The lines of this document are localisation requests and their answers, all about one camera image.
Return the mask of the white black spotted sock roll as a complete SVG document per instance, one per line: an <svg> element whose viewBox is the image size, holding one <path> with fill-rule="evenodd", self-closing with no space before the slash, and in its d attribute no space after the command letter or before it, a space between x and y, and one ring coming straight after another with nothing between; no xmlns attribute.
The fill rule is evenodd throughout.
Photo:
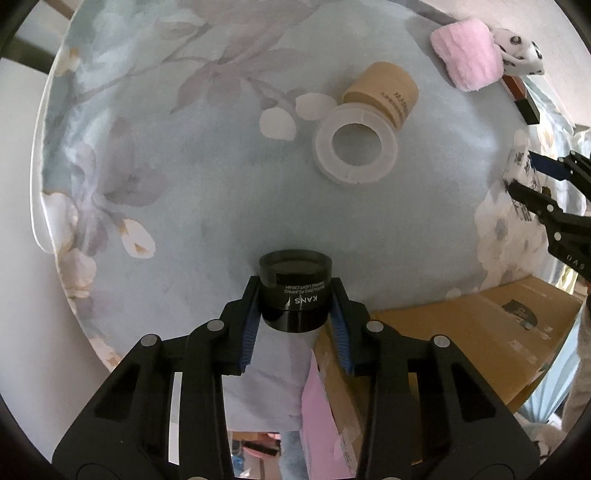
<svg viewBox="0 0 591 480"><path fill-rule="evenodd" d="M504 28L493 29L492 35L501 50L505 75L545 74L543 55L535 42Z"/></svg>

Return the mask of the pink packet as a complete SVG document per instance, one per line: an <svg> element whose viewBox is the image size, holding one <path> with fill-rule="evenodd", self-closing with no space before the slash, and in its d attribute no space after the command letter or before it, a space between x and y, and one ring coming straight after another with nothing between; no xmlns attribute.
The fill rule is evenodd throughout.
<svg viewBox="0 0 591 480"><path fill-rule="evenodd" d="M318 362L311 357L308 380L301 395L301 445L310 479L352 479L355 455L349 439L335 423Z"/></svg>

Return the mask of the clear tape roll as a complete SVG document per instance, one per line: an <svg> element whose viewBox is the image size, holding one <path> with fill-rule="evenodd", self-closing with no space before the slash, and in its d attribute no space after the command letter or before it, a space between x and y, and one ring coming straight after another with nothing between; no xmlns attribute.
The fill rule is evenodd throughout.
<svg viewBox="0 0 591 480"><path fill-rule="evenodd" d="M335 183L360 186L391 173L399 143L385 114L367 104L346 103L318 123L312 149L322 174Z"/></svg>

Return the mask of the red black lipstick tube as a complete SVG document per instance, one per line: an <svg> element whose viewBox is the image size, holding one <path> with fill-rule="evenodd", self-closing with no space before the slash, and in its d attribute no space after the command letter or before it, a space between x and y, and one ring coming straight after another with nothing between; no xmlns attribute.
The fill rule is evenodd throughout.
<svg viewBox="0 0 591 480"><path fill-rule="evenodd" d="M521 113L527 125L538 125L541 115L539 109L530 95L524 81L517 76L504 75L502 84L514 100L514 103Z"/></svg>

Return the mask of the beige cream jar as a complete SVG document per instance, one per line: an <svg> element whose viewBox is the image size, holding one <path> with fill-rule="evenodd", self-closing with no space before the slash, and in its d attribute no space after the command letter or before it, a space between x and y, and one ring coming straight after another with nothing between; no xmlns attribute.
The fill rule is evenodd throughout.
<svg viewBox="0 0 591 480"><path fill-rule="evenodd" d="M363 72L342 95L344 103L370 105L400 131L419 99L419 88L410 74L400 66L376 62Z"/></svg>

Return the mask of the floral light blue cloth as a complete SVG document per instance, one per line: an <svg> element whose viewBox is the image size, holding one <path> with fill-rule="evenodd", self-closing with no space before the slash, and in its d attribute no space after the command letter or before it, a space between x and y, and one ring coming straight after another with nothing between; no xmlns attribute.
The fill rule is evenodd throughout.
<svg viewBox="0 0 591 480"><path fill-rule="evenodd" d="M242 295L260 256L332 258L382 310L563 265L501 179L523 118L507 91L464 93L419 1L85 1L58 52L41 191L66 299L113 369ZM394 168L363 186L315 164L318 123L378 62L419 88Z"/></svg>

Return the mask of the black cosmetic jar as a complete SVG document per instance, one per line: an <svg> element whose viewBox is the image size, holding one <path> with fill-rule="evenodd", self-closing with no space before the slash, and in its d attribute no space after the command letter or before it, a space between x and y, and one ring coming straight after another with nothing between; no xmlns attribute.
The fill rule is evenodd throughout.
<svg viewBox="0 0 591 480"><path fill-rule="evenodd" d="M308 333L327 322L332 260L311 250L280 250L259 259L260 313L271 328Z"/></svg>

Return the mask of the white floral small box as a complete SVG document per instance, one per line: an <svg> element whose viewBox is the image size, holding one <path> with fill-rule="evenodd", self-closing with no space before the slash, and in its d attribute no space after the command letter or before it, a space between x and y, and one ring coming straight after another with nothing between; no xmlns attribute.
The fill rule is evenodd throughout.
<svg viewBox="0 0 591 480"><path fill-rule="evenodd" d="M529 187L539 193L543 191L543 182L540 180L540 176L538 172L532 167L531 159L529 156L529 145L526 142L525 144L516 143L512 147L505 169L503 171L503 182L506 186L507 192L508 185L512 181L517 181L526 187ZM511 201L516 211L517 217L520 220L526 222L532 222L535 220L535 215L527 210L526 206L517 201L513 200L512 197Z"/></svg>

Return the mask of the pink fluffy sock roll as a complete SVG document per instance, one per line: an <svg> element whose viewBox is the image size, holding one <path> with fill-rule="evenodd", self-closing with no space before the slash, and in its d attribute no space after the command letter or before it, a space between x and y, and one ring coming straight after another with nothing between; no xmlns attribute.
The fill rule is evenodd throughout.
<svg viewBox="0 0 591 480"><path fill-rule="evenodd" d="M471 18L436 29L430 37L454 86L463 92L479 91L504 75L500 48L489 27Z"/></svg>

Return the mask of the cardboard box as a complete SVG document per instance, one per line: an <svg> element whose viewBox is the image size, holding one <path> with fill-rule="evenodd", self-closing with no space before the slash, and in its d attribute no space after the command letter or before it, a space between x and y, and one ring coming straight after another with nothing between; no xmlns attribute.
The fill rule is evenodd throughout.
<svg viewBox="0 0 591 480"><path fill-rule="evenodd" d="M453 300L369 314L406 337L425 341L436 335L449 337L516 419L516 411L563 346L579 308L580 302L573 296L528 277ZM331 318L318 335L314 353L335 423L349 439L358 470L369 381L342 369Z"/></svg>

